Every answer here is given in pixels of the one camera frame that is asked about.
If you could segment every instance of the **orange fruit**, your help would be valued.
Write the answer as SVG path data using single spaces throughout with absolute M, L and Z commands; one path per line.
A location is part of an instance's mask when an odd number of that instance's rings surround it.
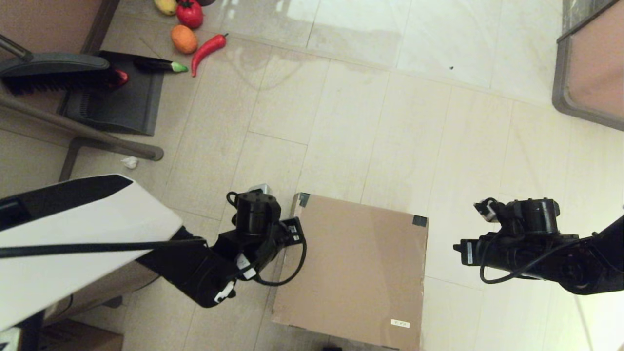
M 192 54 L 197 50 L 197 37 L 187 26 L 181 24 L 171 30 L 171 41 L 175 48 L 183 54 Z

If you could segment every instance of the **red tomato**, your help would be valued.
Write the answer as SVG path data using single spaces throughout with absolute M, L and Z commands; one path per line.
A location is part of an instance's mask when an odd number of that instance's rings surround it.
M 197 0 L 182 0 L 178 2 L 178 9 L 175 11 L 178 20 L 185 26 L 195 29 L 203 23 L 202 7 Z

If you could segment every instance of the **brush bristles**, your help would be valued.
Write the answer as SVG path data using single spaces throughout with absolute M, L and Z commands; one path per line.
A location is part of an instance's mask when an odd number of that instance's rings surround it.
M 108 89 L 119 86 L 122 78 L 113 68 L 95 71 L 33 74 L 31 76 L 3 77 L 3 83 L 13 95 L 32 94 L 35 91 L 60 91 L 85 88 Z

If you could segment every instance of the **cardboard box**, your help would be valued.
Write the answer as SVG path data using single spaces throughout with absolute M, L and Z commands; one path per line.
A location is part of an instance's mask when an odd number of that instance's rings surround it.
M 293 214 L 306 262 L 277 290 L 274 322 L 399 350 L 418 350 L 428 219 L 300 193 Z M 286 253 L 280 280 L 301 246 Z
M 123 343 L 121 334 L 64 320 L 41 330 L 39 350 L 121 351 Z

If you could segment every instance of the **metal pole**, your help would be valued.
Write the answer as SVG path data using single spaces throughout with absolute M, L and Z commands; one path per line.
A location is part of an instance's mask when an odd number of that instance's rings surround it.
M 72 132 L 75 132 L 78 136 L 106 143 L 111 147 L 115 147 L 117 150 L 119 150 L 119 148 L 125 149 L 128 151 L 129 154 L 137 157 L 158 161 L 162 159 L 164 155 L 163 149 L 159 148 L 158 146 L 119 139 L 108 133 L 98 131 L 89 126 L 85 126 L 84 124 L 78 123 L 59 114 L 42 111 L 36 107 L 29 106 L 5 94 L 0 94 L 0 106 L 7 107 L 17 112 L 25 113 L 33 118 L 40 119 L 42 121 L 54 124 L 55 126 L 68 129 Z

